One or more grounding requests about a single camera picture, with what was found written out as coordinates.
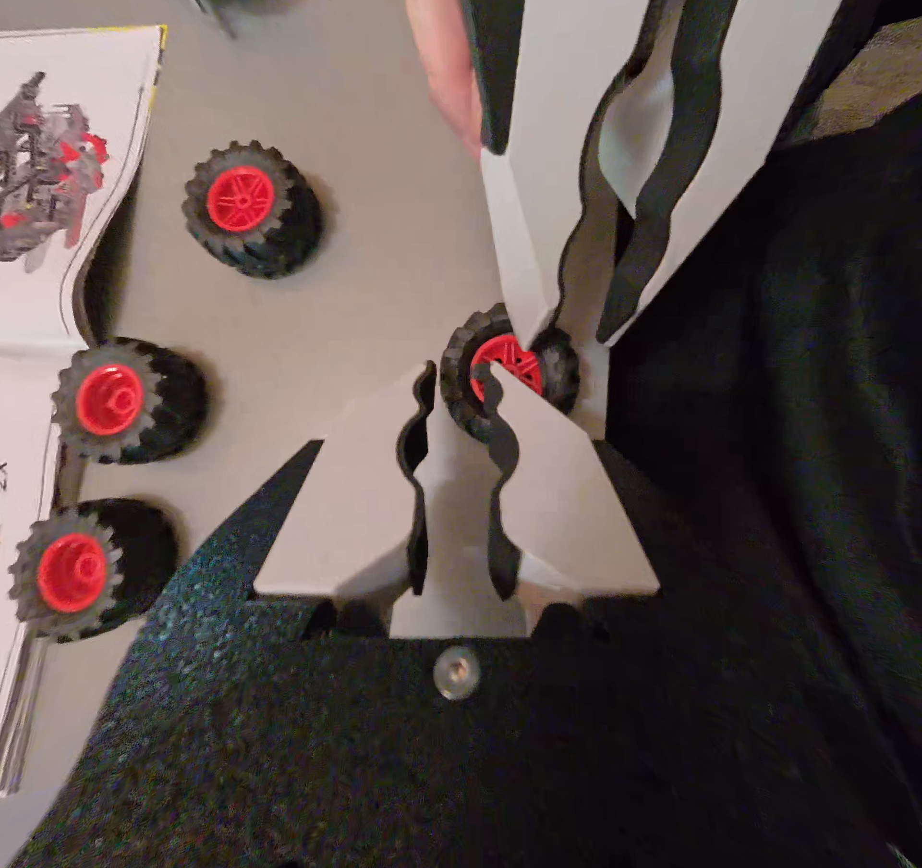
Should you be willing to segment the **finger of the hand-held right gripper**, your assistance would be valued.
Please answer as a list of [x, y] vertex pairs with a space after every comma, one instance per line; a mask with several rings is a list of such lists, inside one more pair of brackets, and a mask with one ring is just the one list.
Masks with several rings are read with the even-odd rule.
[[559, 312], [583, 152], [651, 0], [459, 0], [482, 105], [479, 166], [501, 291], [525, 346]]
[[776, 142], [843, 0], [665, 0], [643, 71], [613, 93], [598, 165], [632, 217], [596, 326], [613, 346]]

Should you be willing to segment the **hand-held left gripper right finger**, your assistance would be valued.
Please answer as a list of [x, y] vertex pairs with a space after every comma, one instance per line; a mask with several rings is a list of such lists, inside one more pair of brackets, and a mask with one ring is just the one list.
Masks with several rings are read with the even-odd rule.
[[476, 367], [490, 419], [488, 568], [534, 631], [550, 606], [646, 598], [660, 581], [603, 461], [603, 443], [500, 364]]

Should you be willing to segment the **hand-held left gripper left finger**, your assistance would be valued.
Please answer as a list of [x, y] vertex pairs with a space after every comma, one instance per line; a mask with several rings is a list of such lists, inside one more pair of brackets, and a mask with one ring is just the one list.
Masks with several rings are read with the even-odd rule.
[[436, 380], [432, 361], [418, 363], [332, 421], [255, 577], [255, 597], [363, 608], [390, 632], [396, 602], [421, 594], [427, 573], [416, 471], [429, 452]]

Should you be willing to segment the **black toy wheel red hub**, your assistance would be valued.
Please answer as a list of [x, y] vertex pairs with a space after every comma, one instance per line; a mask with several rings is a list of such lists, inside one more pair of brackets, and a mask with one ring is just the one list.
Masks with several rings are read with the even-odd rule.
[[178, 352], [116, 338], [76, 353], [59, 374], [52, 421], [79, 459], [142, 465], [186, 450], [210, 407], [206, 378]]
[[325, 231], [320, 199], [299, 169], [257, 140], [214, 148], [184, 187], [190, 236], [213, 259], [248, 278], [300, 271]]
[[69, 505], [30, 527], [9, 567], [17, 620], [59, 643], [146, 615], [179, 566], [165, 513], [132, 498]]
[[580, 391], [580, 363], [570, 334], [542, 331], [523, 347], [513, 333], [504, 303], [474, 312], [452, 334], [440, 364], [444, 404], [455, 424], [482, 445], [490, 442], [491, 420], [483, 405], [479, 368], [498, 364], [561, 413], [572, 412]]

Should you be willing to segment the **person's right hand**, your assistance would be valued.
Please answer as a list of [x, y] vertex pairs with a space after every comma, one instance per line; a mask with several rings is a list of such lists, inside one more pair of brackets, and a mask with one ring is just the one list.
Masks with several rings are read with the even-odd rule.
[[478, 159], [482, 105], [460, 0], [405, 0], [405, 4], [432, 101]]

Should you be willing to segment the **person's dark trousers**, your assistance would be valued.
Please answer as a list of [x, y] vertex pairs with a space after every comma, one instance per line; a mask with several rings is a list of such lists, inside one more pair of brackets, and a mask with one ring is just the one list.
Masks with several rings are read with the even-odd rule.
[[806, 136], [872, 34], [845, 0], [763, 166], [610, 353], [607, 438], [662, 592], [636, 865], [920, 866], [920, 95]]

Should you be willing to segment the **toy instruction booklet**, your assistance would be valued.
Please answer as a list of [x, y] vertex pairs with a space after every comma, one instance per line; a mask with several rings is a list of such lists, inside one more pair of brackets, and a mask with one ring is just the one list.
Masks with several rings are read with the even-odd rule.
[[90, 346], [83, 286], [146, 145], [165, 25], [2, 32], [2, 798], [16, 794], [44, 651], [9, 566], [50, 515], [61, 467], [52, 391]]

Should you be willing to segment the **white desk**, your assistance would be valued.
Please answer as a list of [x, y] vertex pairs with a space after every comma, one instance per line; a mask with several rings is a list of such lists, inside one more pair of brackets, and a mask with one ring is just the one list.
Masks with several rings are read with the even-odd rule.
[[[428, 357], [448, 306], [496, 283], [471, 165], [414, 73], [400, 0], [305, 0], [237, 45], [171, 36], [121, 328], [204, 355], [217, 426], [169, 465], [187, 533], [291, 457], [172, 578], [98, 705], [86, 746], [10, 866], [608, 866], [611, 645], [570, 614], [550, 639], [473, 642], [448, 701], [448, 640], [343, 632], [319, 599], [258, 599], [294, 504], [319, 482], [320, 421]], [[180, 227], [180, 183], [225, 138], [292, 153], [334, 237], [281, 283], [236, 278]]]

